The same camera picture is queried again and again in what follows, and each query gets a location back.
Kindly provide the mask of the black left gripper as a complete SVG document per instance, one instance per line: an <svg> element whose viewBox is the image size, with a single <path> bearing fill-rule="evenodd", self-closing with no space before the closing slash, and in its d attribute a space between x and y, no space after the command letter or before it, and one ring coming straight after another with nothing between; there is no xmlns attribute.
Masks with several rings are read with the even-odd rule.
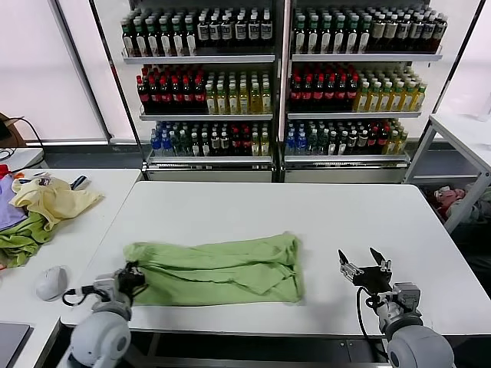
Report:
<svg viewBox="0 0 491 368"><path fill-rule="evenodd" d="M134 262L127 262L125 268L117 272L118 291L124 294L130 305L134 303L135 297L148 288L145 275L135 266Z"/></svg>

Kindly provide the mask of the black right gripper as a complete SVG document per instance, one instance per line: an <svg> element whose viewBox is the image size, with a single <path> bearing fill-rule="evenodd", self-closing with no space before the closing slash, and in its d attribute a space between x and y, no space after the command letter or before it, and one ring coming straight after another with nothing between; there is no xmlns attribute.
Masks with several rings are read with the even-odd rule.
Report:
<svg viewBox="0 0 491 368"><path fill-rule="evenodd" d="M354 286L365 288L369 294L380 294L392 291L390 280L391 260L386 260L385 257L374 248L370 248L370 252L375 262L379 266L371 266L358 268L352 264L341 249L338 250L340 261L340 272Z"/></svg>

